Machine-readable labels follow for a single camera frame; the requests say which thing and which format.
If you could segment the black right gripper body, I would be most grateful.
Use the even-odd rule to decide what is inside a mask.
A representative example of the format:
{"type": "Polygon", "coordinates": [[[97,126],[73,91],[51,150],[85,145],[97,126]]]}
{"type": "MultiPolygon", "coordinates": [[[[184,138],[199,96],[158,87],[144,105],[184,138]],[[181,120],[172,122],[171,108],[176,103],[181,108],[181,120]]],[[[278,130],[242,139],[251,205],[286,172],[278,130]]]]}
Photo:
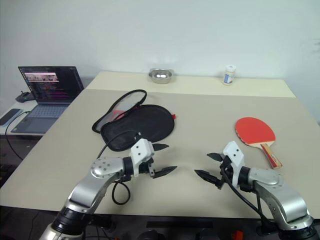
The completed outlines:
{"type": "Polygon", "coordinates": [[[221,162],[219,166],[221,179],[218,180],[216,184],[217,188],[221,190],[225,183],[227,183],[229,186],[232,185],[232,182],[227,174],[228,170],[231,167],[231,159],[228,156],[222,157],[220,154],[217,154],[215,160],[221,162]]]}

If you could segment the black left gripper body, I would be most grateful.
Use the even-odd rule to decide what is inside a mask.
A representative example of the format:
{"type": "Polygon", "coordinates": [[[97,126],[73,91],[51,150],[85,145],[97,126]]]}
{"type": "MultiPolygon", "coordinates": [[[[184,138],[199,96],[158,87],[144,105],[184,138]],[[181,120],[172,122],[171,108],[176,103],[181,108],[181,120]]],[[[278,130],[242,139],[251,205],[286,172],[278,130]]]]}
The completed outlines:
{"type": "Polygon", "coordinates": [[[138,167],[140,174],[149,174],[151,178],[155,177],[155,170],[153,169],[154,159],[150,158],[148,161],[142,162],[138,167]]]}

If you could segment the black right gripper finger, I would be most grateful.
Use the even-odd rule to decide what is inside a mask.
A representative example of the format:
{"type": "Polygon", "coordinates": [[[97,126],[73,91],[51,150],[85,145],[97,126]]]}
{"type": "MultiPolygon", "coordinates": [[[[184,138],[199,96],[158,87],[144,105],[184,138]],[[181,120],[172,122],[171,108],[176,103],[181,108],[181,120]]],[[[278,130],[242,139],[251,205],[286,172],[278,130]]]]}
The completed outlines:
{"type": "Polygon", "coordinates": [[[217,177],[211,175],[209,172],[200,170],[200,169],[195,169],[194,172],[204,181],[209,182],[211,184],[214,184],[215,186],[220,186],[221,185],[221,180],[218,179],[217,177]]]}
{"type": "Polygon", "coordinates": [[[211,152],[207,154],[208,157],[210,157],[211,159],[218,161],[218,162],[222,162],[223,158],[221,156],[220,153],[216,153],[216,152],[211,152]]]}

